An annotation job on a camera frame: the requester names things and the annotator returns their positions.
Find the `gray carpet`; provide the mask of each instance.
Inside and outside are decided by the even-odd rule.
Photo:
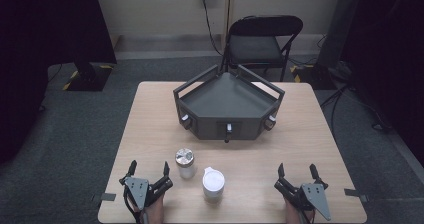
[[[18,156],[0,166],[0,223],[98,223],[104,192],[137,86],[186,81],[219,57],[121,60],[102,92],[62,91],[71,64],[52,66],[40,113]],[[278,71],[265,76],[278,80]],[[289,71],[285,81],[293,81]],[[334,91],[315,91],[320,102]],[[324,109],[331,123],[332,105]],[[335,138],[360,194],[367,223],[422,223],[424,185],[393,135],[371,128],[369,109],[346,91],[334,112]]]

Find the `white cup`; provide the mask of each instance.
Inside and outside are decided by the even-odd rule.
[[[203,175],[203,192],[205,200],[210,203],[218,203],[222,199],[224,192],[225,178],[224,175],[211,167],[205,169]]]

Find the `black chair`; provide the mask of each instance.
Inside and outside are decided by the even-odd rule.
[[[295,16],[248,16],[231,25],[226,38],[221,70],[225,66],[248,69],[282,68],[283,81],[287,60],[293,40],[303,28],[303,22]],[[280,48],[277,38],[287,36],[289,40]]]

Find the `chair backrest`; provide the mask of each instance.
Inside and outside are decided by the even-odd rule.
[[[294,39],[302,28],[302,20],[295,16],[248,16],[231,25],[228,37],[293,36]]]

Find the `silver canister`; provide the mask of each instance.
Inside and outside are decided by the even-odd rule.
[[[192,178],[196,174],[194,154],[190,149],[182,148],[178,150],[175,154],[175,162],[182,178]]]

